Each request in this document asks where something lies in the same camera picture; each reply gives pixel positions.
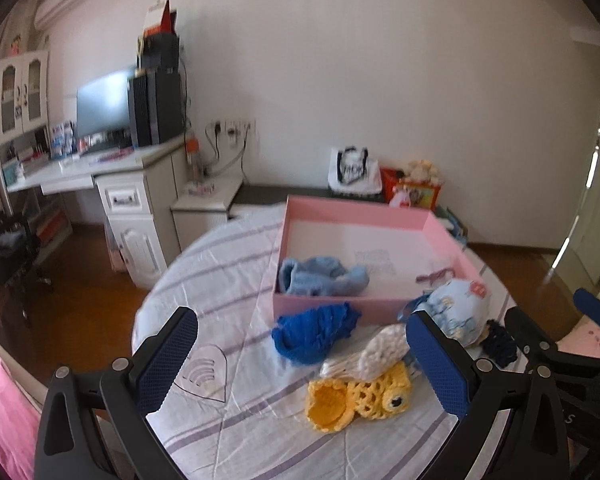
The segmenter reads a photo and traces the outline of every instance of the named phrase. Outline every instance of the white bed sheet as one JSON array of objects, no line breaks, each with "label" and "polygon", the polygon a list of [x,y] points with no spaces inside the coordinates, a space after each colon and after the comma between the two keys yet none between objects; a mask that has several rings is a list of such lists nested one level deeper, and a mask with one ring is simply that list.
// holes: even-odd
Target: white bed sheet
[{"label": "white bed sheet", "polygon": [[[270,338],[283,216],[284,206],[273,206],[209,232],[145,299],[134,351],[179,305],[200,323],[187,363],[148,422],[192,480],[417,478],[457,421],[426,378],[414,382],[411,408],[394,418],[357,419],[335,434],[313,430],[304,418],[306,384],[318,367],[291,364]],[[480,258],[466,254],[491,291],[490,317],[502,321],[514,301]],[[521,356],[510,368],[524,365]],[[505,421],[499,413],[468,478],[483,475]]]}]

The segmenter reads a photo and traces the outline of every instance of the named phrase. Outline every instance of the pink blanket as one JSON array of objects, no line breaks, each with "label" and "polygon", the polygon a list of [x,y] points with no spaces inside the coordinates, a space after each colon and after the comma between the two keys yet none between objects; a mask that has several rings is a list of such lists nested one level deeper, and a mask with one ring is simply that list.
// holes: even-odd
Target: pink blanket
[{"label": "pink blanket", "polygon": [[0,359],[0,464],[13,480],[32,480],[40,414]]}]

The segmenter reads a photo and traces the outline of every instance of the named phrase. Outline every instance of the pink box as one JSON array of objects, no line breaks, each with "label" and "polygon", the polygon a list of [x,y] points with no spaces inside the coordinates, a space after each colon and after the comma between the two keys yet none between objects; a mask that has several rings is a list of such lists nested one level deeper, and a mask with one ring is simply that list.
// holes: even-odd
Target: pink box
[{"label": "pink box", "polygon": [[452,267],[456,277],[483,283],[435,215],[417,208],[290,196],[280,245],[284,258],[335,256],[349,268],[367,267],[370,283],[360,296],[325,297],[273,294],[274,318],[317,306],[348,301],[363,324],[392,324],[404,305],[422,294],[416,276]]}]

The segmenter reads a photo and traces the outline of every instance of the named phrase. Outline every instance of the white cabinet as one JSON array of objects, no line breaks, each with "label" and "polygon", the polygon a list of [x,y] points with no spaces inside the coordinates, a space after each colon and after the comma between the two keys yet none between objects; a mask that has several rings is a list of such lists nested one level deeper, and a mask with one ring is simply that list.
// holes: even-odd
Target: white cabinet
[{"label": "white cabinet", "polygon": [[48,52],[0,60],[0,146],[46,125]]},{"label": "white cabinet", "polygon": [[153,217],[109,217],[109,223],[131,279],[152,288],[167,270]]},{"label": "white cabinet", "polygon": [[180,254],[170,206],[177,199],[173,155],[142,171],[96,178],[98,191],[118,249],[133,282],[152,288]]},{"label": "white cabinet", "polygon": [[184,251],[203,234],[229,221],[228,213],[173,211],[180,248]]},{"label": "white cabinet", "polygon": [[192,196],[181,193],[178,201],[171,206],[183,251],[206,232],[228,222],[229,208],[242,185],[242,178],[219,176],[207,184],[213,184],[212,194]]}]

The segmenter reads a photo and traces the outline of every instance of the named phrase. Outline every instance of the yellow crocheted toy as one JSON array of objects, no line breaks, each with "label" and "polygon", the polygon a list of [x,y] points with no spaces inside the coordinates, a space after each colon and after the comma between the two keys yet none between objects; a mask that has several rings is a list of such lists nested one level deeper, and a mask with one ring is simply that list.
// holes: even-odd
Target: yellow crocheted toy
[{"label": "yellow crocheted toy", "polygon": [[375,381],[361,383],[321,379],[309,383],[304,410],[314,428],[325,433],[340,431],[355,414],[364,418],[387,418],[409,407],[411,382],[398,361]]}]

